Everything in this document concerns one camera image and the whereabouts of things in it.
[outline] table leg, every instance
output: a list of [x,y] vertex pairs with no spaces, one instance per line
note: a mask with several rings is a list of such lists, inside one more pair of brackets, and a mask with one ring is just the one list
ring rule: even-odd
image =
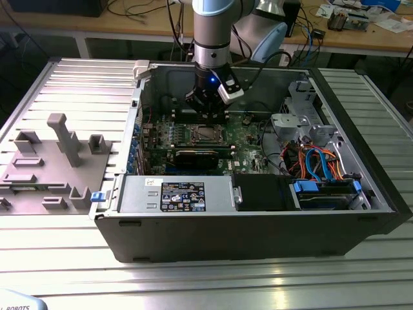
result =
[[9,32],[0,32],[0,37],[2,40],[6,41],[7,44],[12,48],[18,48],[19,43],[16,41],[14,34]]
[[92,58],[90,57],[90,52],[88,45],[86,43],[86,38],[82,35],[77,34],[75,36],[77,49],[79,50],[80,58]]
[[[285,52],[291,55],[291,58],[294,58],[294,52],[298,49],[298,44],[281,44],[280,50],[284,50]],[[286,55],[282,55],[281,59],[279,60],[280,67],[286,67],[288,65],[288,57]]]

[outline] metal bracket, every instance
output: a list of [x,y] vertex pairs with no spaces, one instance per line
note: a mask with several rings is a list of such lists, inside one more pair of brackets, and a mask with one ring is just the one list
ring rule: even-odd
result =
[[233,187],[232,192],[234,194],[234,202],[237,205],[240,205],[241,203],[243,203],[243,195],[242,195],[242,192],[241,192],[241,188],[239,186],[238,187]]
[[312,126],[308,132],[310,134],[311,140],[315,145],[324,147],[334,135],[338,134],[338,129],[336,126],[326,125],[326,126]]
[[143,79],[150,75],[150,61],[137,60],[134,65],[134,79]]

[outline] warning label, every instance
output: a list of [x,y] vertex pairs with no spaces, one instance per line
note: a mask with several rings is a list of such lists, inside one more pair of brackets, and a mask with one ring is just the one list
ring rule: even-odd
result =
[[162,183],[161,211],[199,212],[206,210],[203,182]]

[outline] wire bundle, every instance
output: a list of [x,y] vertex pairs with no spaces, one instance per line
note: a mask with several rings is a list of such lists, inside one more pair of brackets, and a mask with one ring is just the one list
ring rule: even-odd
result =
[[[318,46],[314,51],[311,51],[311,48],[314,45],[314,38],[312,37],[311,33],[314,30],[314,26],[311,23],[310,20],[308,20],[307,18],[307,13],[304,11],[303,7],[300,7],[300,10],[303,12],[304,17],[301,16],[297,16],[298,20],[296,21],[296,24],[299,25],[301,27],[301,31],[303,32],[303,35],[306,37],[307,41],[304,44],[303,48],[301,49],[300,53],[298,54],[298,56],[293,60],[291,65],[300,65],[300,62],[302,62],[302,60],[304,61],[302,66],[307,66],[311,61],[314,62],[317,61],[319,54],[320,54],[320,48],[321,45],[323,45],[323,39],[320,40],[318,38]],[[307,53],[305,54],[304,59],[301,58],[301,56],[303,55],[304,49],[308,46],[308,50]]]
[[[282,151],[281,157],[287,151],[288,146]],[[310,158],[317,157],[319,161],[316,168],[313,169],[310,164]],[[341,176],[339,158],[328,149],[322,149],[315,145],[304,145],[298,148],[298,161],[288,170],[296,178],[306,179],[311,175],[311,180],[321,181],[321,178],[316,174],[321,166],[323,174],[328,180],[344,180]]]

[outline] cable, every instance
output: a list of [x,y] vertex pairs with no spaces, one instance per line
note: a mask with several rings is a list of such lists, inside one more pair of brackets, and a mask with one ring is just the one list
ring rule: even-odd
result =
[[310,55],[310,51],[312,48],[312,37],[311,37],[310,30],[306,26],[304,26],[303,28],[307,31],[308,38],[310,39],[310,46],[308,48],[308,52],[307,52],[307,55],[305,56],[304,63],[303,63],[303,67],[305,67],[305,65],[308,63],[308,57]]
[[408,53],[407,53],[406,57],[404,58],[404,60],[401,62],[400,68],[395,74],[395,78],[392,80],[392,82],[390,83],[390,85],[387,88],[387,97],[388,98],[391,95],[393,95],[393,93],[398,88],[399,84],[404,80],[405,75],[412,69],[411,66],[413,66],[413,59],[411,59],[410,63],[407,65],[407,67],[404,68],[405,63],[409,59],[409,56],[411,55],[412,52],[413,52],[413,45],[410,48],[410,50],[408,51]]
[[115,15],[117,15],[117,16],[140,16],[140,15],[145,15],[145,14],[147,14],[147,13],[151,13],[151,12],[153,12],[153,11],[156,11],[156,10],[160,10],[161,8],[166,8],[166,5],[163,5],[163,6],[159,6],[159,7],[157,7],[157,8],[153,8],[153,9],[151,9],[151,10],[147,10],[147,11],[145,11],[145,12],[140,12],[140,13],[135,13],[135,14],[121,14],[121,13],[117,13],[117,12],[115,12],[115,11],[112,11],[111,9],[110,9],[110,6],[111,5],[113,5],[115,2],[117,2],[118,0],[112,0],[112,2],[110,2],[110,3],[108,3],[108,7],[107,7],[107,10],[110,12],[110,13],[112,13],[112,14],[115,14]]
[[318,152],[320,155],[320,160],[321,160],[321,165],[323,167],[324,176],[326,177],[326,179],[332,180],[332,175],[331,175],[331,172],[327,168],[327,162],[326,162],[324,153],[320,151],[319,149],[310,149],[305,156],[305,166],[307,168],[308,173],[311,174],[313,177],[315,177],[318,182],[321,182],[321,178],[317,174],[312,172],[312,169],[310,166],[310,157],[311,157],[311,154],[314,152]]
[[291,61],[292,61],[291,55],[290,55],[289,53],[284,52],[283,50],[280,50],[280,51],[278,51],[278,52],[272,53],[272,54],[269,55],[269,56],[267,57],[267,59],[260,65],[257,73],[256,73],[255,76],[252,78],[250,84],[249,84],[248,87],[246,87],[244,90],[248,90],[248,89],[252,86],[252,84],[254,84],[254,83],[257,81],[257,78],[259,77],[261,71],[265,68],[265,66],[268,64],[268,62],[269,62],[274,56],[281,55],[281,54],[282,54],[282,55],[286,55],[286,56],[288,57],[287,67],[289,67],[290,64],[291,64]]
[[263,107],[265,107],[265,108],[269,111],[269,113],[272,113],[272,110],[270,109],[270,107],[269,107],[266,103],[264,103],[264,102],[262,102],[262,101],[260,101],[260,100],[254,100],[254,101],[248,102],[248,103],[245,105],[245,112],[247,112],[247,111],[248,111],[248,107],[249,107],[250,105],[254,104],[254,103],[258,103],[259,105],[262,105]]
[[270,121],[271,121],[271,118],[269,118],[268,121],[265,123],[264,129],[263,129],[263,134],[261,135],[261,141],[259,142],[259,144],[261,146],[261,151],[263,152],[264,158],[266,158],[268,160],[268,162],[271,164],[271,166],[275,167],[280,173],[284,174],[285,176],[291,176],[289,173],[285,172],[284,169],[281,169],[280,167],[278,167],[277,164],[275,164],[272,160],[270,160],[268,158],[269,156],[271,156],[273,154],[276,154],[276,153],[271,153],[269,155],[265,154],[263,141],[264,141],[265,130],[267,129],[268,124],[270,123]]
[[10,20],[17,26],[20,28],[21,31],[23,31],[25,33],[26,36],[28,36],[30,38],[30,40],[33,41],[34,45],[38,47],[38,49],[40,49],[40,51],[45,55],[46,58],[50,58],[50,56],[45,52],[45,50],[43,50],[41,48],[41,46],[39,44],[37,44],[37,42],[35,40],[33,40],[33,38],[30,36],[30,34],[27,33],[26,30],[23,29],[22,26],[20,26],[20,24],[15,21],[15,19],[10,15],[10,13],[8,12],[8,10],[5,7],[5,4],[3,3],[2,0],[0,0],[1,6],[3,8],[3,10],[5,11],[6,15],[8,16],[8,18],[10,18]]
[[[237,30],[237,28],[235,27],[235,25],[232,25],[232,33],[233,33],[233,34],[237,37],[237,39],[238,39],[239,48],[241,49],[241,53],[242,53],[243,57],[244,57],[245,59],[247,59],[247,60],[250,60],[251,57],[252,57],[252,49],[251,49],[251,46],[249,46],[248,43],[245,42],[245,41],[243,40],[243,38],[239,36],[238,30]],[[249,53],[248,57],[245,56],[243,44],[244,44],[244,45],[247,47],[247,49],[248,49],[248,53]]]
[[147,125],[150,123],[151,119],[152,119],[152,108],[149,107],[149,119],[148,119],[148,123],[146,123]]
[[172,29],[172,36],[174,37],[174,41],[176,42],[178,47],[185,53],[185,55],[187,55],[188,51],[184,49],[181,42],[179,42],[179,38],[176,36],[175,27],[174,27],[174,20],[172,19],[172,13],[170,11],[169,0],[165,0],[165,1],[166,1],[166,8],[168,9],[168,18],[169,18],[170,27]]
[[[314,30],[314,27],[313,27],[311,21],[308,19],[307,13],[304,11],[303,6],[301,6],[299,9],[300,9],[301,11],[303,11],[304,17],[297,16],[297,18],[300,18],[300,19],[306,21],[306,22],[307,22],[307,29],[309,30],[310,33],[312,33],[312,31]],[[306,26],[306,25],[304,25],[304,24],[303,24],[302,22],[300,22],[300,21],[296,21],[296,24],[301,25],[301,26]],[[303,48],[301,49],[301,52],[299,53],[298,57],[295,58],[294,62],[293,62],[291,65],[295,65],[297,59],[298,59],[298,65],[299,65],[299,63],[300,63],[300,61],[301,61],[301,55],[303,54],[304,49],[305,49],[305,47],[307,46],[309,39],[310,39],[309,36],[307,36],[307,40],[306,40]]]

